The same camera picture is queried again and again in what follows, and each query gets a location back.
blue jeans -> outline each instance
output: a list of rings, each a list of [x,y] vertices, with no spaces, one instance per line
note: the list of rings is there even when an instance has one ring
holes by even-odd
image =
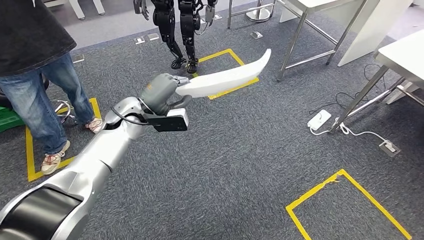
[[[40,74],[67,94],[79,123],[91,122],[94,113],[69,53],[30,72],[0,77],[0,88],[11,102],[13,110],[29,127],[34,139],[43,144],[43,152],[57,154],[65,146],[67,138],[47,97]]]

white cable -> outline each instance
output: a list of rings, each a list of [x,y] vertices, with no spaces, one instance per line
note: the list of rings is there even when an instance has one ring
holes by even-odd
[[[321,135],[321,134],[325,134],[325,133],[329,133],[330,132],[330,131],[327,130],[327,131],[323,131],[323,132],[320,132],[320,133],[315,133],[315,132],[312,131],[312,127],[310,127],[309,130],[315,136],[318,136],[318,135]]]
[[[381,140],[383,140],[383,141],[386,141],[386,139],[384,139],[382,136],[380,136],[380,135],[378,135],[377,133],[375,133],[375,132],[372,132],[372,131],[363,131],[363,132],[361,132],[361,133],[358,133],[358,134],[356,134],[356,133],[354,133],[352,130],[350,130],[343,122],[342,123],[340,123],[340,129],[341,129],[341,131],[345,134],[345,135],[349,135],[349,133],[350,134],[352,134],[353,136],[360,136],[360,135],[362,135],[362,134],[372,134],[372,135],[374,135],[374,136],[377,136],[377,137],[379,137]],[[310,127],[309,128],[309,130],[310,130],[310,132],[313,134],[313,135],[315,135],[315,136],[318,136],[318,135],[321,135],[321,134],[325,134],[325,133],[329,133],[330,131],[323,131],[323,132],[320,132],[320,133],[315,133],[314,131],[312,131],[312,127]]]
[[[381,140],[386,141],[384,138],[382,138],[382,136],[380,136],[377,133],[372,132],[372,131],[364,131],[364,132],[356,134],[356,133],[352,132],[347,126],[345,126],[345,124],[343,122],[340,123],[340,129],[346,135],[348,135],[349,133],[351,133],[353,136],[359,136],[359,135],[362,135],[362,134],[372,134],[372,135],[379,137]]]

yellow floor marking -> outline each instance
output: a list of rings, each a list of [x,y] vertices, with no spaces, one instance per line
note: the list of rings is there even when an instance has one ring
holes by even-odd
[[[339,170],[335,174],[333,174],[331,177],[329,177],[327,180],[325,180],[323,183],[320,183],[313,187],[311,190],[300,196],[297,200],[290,203],[288,206],[285,207],[285,209],[288,212],[288,215],[290,215],[291,219],[293,220],[296,227],[299,229],[299,232],[302,234],[303,238],[306,240],[312,240],[309,234],[306,232],[305,228],[302,226],[299,219],[296,217],[295,213],[293,212],[293,209],[297,207],[299,204],[310,198],[312,195],[316,194],[319,190],[321,190],[326,184],[331,182],[339,182],[337,180],[338,176],[344,176],[347,178],[357,189],[359,189],[362,194],[365,195],[389,220],[390,222],[396,226],[396,228],[405,236],[406,239],[411,240],[411,235],[399,224],[398,221],[377,201],[371,194],[369,194],[353,177],[351,177],[344,169]]]
[[[240,64],[240,66],[243,66],[243,65],[245,64],[245,63],[244,63],[244,62],[240,59],[240,57],[239,57],[239,56],[237,56],[237,55],[234,53],[234,51],[233,51],[231,48],[228,48],[228,49],[225,49],[225,50],[219,51],[219,52],[214,53],[214,54],[211,54],[211,55],[209,55],[209,56],[202,57],[202,58],[200,58],[200,59],[199,59],[199,63],[204,62],[204,61],[207,61],[207,60],[210,60],[210,59],[213,59],[213,58],[216,58],[216,57],[221,56],[221,55],[224,55],[224,54],[230,54],[230,55],[231,55],[231,57],[232,57],[232,58],[233,58],[233,59],[234,59],[234,60],[235,60],[238,64]],[[199,76],[197,73],[193,73],[192,75],[193,75],[193,77],[198,77],[198,76]],[[248,86],[248,85],[254,84],[254,83],[258,82],[258,81],[259,81],[259,78],[255,77],[254,79],[252,79],[252,80],[250,80],[250,81],[246,82],[245,84],[242,84],[242,85],[240,85],[240,86],[236,86],[236,87],[231,88],[231,89],[229,89],[229,90],[227,90],[227,91],[219,92],[219,93],[217,93],[217,94],[215,94],[215,95],[210,95],[210,96],[207,96],[207,97],[208,97],[210,100],[212,100],[212,99],[216,99],[216,98],[219,98],[219,97],[221,97],[221,96],[223,96],[223,95],[225,95],[225,94],[228,94],[228,93],[234,92],[234,91],[235,91],[235,90],[237,90],[237,89],[241,89],[241,88],[244,88],[244,87],[246,87],[246,86]]]
[[[101,119],[102,115],[100,114],[99,104],[97,103],[97,99],[95,97],[90,98],[88,100],[93,108],[94,115]],[[60,109],[57,111],[57,113],[64,113],[68,110],[67,107]],[[34,144],[33,144],[33,136],[31,135],[30,129],[25,126],[25,142],[26,142],[26,167],[27,167],[27,174],[28,174],[28,182],[34,181],[36,179],[39,179],[43,176],[43,173],[41,171],[36,172],[36,167],[34,164]],[[63,160],[58,168],[63,168],[67,166],[69,163],[74,160],[74,156],[71,158],[68,158],[66,160]]]

black cable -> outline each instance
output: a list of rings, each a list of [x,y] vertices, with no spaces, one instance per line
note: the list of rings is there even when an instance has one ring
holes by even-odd
[[[367,71],[367,68],[369,67],[369,66],[376,66],[376,67],[378,67],[379,69],[381,68],[381,66],[380,65],[378,65],[378,64],[375,64],[375,63],[370,63],[370,64],[367,64],[367,65],[365,65],[364,67],[363,67],[363,76],[364,76],[364,78],[366,79],[366,80],[368,80],[368,82],[371,80],[370,78],[368,78],[367,77],[367,73],[366,73],[366,71]],[[383,77],[381,77],[381,80],[382,80],[382,82],[383,82],[383,86],[384,86],[384,90],[383,91],[386,91],[387,90],[387,87],[386,87],[386,80],[385,80],[385,78],[384,78],[384,75],[383,75]],[[377,85],[375,85],[375,87],[376,88],[378,88],[378,90],[380,90],[381,92],[383,92]]]
[[[124,121],[126,121],[126,122],[129,122],[129,123],[131,123],[131,124],[135,124],[135,125],[142,125],[142,126],[148,126],[148,125],[151,125],[150,123],[147,123],[147,122],[137,122],[137,121],[133,121],[133,120],[130,120],[130,119],[128,119],[128,118],[126,118],[126,117],[124,117],[124,116],[122,116],[113,106],[111,106],[110,107],[110,109],[112,109],[112,112],[114,113],[114,114],[116,114],[120,119],[122,119],[122,120],[124,120]]]
[[[367,81],[370,81],[370,80],[371,80],[370,78],[368,78],[368,77],[367,77],[367,74],[366,74],[367,67],[369,67],[369,66],[377,66],[378,68],[380,68],[380,67],[381,67],[380,65],[375,64],[375,63],[370,63],[370,64],[365,65],[365,66],[363,67],[363,76],[365,77],[365,79],[366,79]],[[386,81],[385,81],[384,75],[382,76],[382,81],[383,81],[383,87],[384,87],[384,90],[381,90],[381,88],[379,88],[377,85],[375,85],[375,87],[376,87],[376,88],[377,88],[380,92],[383,92],[383,91],[386,91],[386,90],[387,90],[387,86],[386,86]],[[359,94],[359,93],[361,93],[361,92],[359,91],[359,92],[355,93],[355,94],[354,94],[354,96],[351,96],[351,95],[347,94],[346,92],[338,92],[338,93],[336,93],[336,95],[335,95],[335,102],[332,102],[332,103],[328,103],[328,104],[322,105],[322,106],[320,106],[319,108],[317,108],[317,109],[315,109],[315,110],[310,110],[308,113],[309,113],[309,115],[312,115],[312,114],[314,114],[314,113],[319,113],[319,111],[320,111],[322,108],[325,108],[325,107],[328,107],[328,106],[332,106],[332,105],[338,105],[340,108],[342,108],[342,109],[346,109],[348,106],[347,106],[347,105],[344,105],[344,104],[341,104],[341,103],[339,102],[338,96],[339,96],[339,95],[345,95],[345,96],[348,96],[349,98],[351,98],[352,100],[354,100],[354,99],[358,96],[358,94]],[[368,98],[367,96],[364,96],[364,98],[363,98],[363,99],[361,99],[361,102],[368,102],[368,101],[369,101],[369,98]]]

sneaker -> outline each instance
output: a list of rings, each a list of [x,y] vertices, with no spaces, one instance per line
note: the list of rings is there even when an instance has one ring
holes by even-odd
[[[59,164],[61,163],[61,159],[65,156],[66,150],[68,150],[71,145],[70,141],[66,141],[65,146],[63,146],[62,150],[56,154],[46,154],[44,160],[41,164],[41,172],[44,175],[52,174],[56,169],[58,169]]]
[[[85,125],[87,129],[90,129],[94,134],[97,134],[102,130],[103,121],[100,118],[95,117],[90,123]]]

